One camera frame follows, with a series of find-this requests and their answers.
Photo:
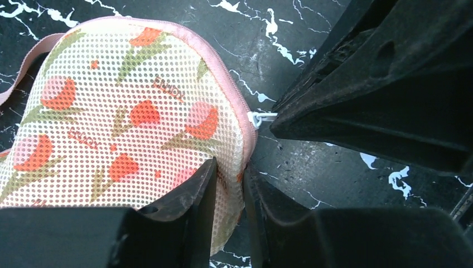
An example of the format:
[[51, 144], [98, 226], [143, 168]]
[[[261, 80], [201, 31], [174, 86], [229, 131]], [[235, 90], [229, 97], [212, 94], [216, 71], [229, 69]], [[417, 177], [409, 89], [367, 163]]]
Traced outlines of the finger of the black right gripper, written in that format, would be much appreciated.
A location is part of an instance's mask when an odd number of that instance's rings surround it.
[[323, 141], [440, 175], [472, 175], [472, 67], [380, 88], [319, 85], [279, 112], [278, 138]]
[[471, 30], [471, 1], [351, 1], [277, 110], [470, 68]]

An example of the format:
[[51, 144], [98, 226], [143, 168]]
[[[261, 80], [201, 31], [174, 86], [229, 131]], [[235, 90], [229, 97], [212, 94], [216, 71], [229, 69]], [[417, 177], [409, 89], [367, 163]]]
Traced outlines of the white zipper pull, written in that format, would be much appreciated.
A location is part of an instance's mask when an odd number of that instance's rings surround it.
[[264, 122], [273, 122], [278, 116], [278, 113], [253, 112], [247, 113], [249, 122], [258, 130]]

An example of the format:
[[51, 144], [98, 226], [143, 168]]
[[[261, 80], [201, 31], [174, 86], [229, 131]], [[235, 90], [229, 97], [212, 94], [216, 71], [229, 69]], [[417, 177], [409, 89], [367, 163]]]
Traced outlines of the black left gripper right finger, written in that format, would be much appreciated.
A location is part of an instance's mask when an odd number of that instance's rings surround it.
[[243, 193], [253, 267], [472, 266], [472, 244], [439, 209], [309, 209], [251, 166]]

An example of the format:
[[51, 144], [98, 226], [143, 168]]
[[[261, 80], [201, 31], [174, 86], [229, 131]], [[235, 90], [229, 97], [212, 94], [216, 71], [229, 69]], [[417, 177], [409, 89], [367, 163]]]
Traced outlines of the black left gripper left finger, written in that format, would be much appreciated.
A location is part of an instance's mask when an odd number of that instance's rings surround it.
[[216, 159], [153, 203], [1, 210], [2, 267], [208, 267]]

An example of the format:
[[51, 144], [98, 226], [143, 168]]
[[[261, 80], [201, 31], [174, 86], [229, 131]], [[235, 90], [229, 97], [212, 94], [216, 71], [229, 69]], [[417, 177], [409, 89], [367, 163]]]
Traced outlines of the floral mesh laundry bag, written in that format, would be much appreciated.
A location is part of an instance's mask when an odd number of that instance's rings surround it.
[[177, 23], [101, 17], [41, 39], [41, 64], [11, 148], [1, 207], [143, 208], [217, 160], [210, 253], [244, 208], [257, 141], [251, 110], [216, 50]]

